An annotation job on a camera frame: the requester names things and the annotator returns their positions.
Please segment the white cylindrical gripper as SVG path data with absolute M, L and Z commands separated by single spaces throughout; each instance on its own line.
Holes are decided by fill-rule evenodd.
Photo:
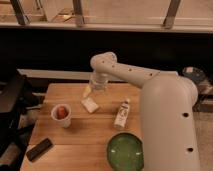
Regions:
M 89 85 L 83 92 L 83 98 L 87 98 L 89 94 L 96 90 L 105 90 L 108 83 L 108 75 L 94 71 L 90 76 Z

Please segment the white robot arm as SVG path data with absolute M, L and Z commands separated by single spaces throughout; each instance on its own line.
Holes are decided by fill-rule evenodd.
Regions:
M 144 171 L 201 171 L 193 106 L 198 90 L 176 71 L 122 64 L 113 52 L 90 59 L 90 84 L 101 90 L 112 75 L 140 89 Z

